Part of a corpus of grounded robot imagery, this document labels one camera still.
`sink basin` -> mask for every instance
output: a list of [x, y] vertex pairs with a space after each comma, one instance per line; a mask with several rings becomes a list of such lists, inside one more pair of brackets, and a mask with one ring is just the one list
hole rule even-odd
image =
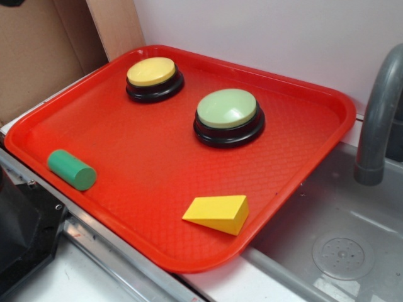
[[355, 154], [340, 143], [251, 247], [331, 301], [401, 302], [403, 165], [387, 161], [383, 182], [366, 187]]

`round button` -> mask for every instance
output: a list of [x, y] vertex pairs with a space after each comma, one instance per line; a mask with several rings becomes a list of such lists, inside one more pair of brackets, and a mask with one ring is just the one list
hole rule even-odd
[[242, 89], [215, 91], [199, 102], [197, 114], [200, 121], [211, 128], [237, 127], [256, 114], [256, 99]]
[[168, 80], [175, 71], [175, 63], [171, 59], [154, 57], [133, 65], [127, 72], [127, 79], [135, 86], [152, 86]]

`sink drain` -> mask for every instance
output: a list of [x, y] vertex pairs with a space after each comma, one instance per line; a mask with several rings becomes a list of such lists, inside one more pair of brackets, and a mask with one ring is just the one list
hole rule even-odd
[[370, 244], [350, 232], [331, 232], [321, 236], [314, 244], [312, 255], [322, 272], [339, 280], [365, 276], [375, 261]]

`white wall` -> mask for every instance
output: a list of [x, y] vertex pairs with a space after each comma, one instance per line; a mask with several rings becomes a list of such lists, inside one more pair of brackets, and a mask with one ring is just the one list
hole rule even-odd
[[402, 0], [134, 0], [145, 42], [346, 93], [363, 114], [380, 64], [403, 43]]

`green button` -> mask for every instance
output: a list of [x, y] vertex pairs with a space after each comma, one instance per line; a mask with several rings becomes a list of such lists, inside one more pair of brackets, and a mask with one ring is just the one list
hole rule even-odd
[[223, 89], [205, 96], [197, 106], [200, 121], [209, 127], [228, 129], [249, 121], [256, 113], [256, 99], [242, 89]]

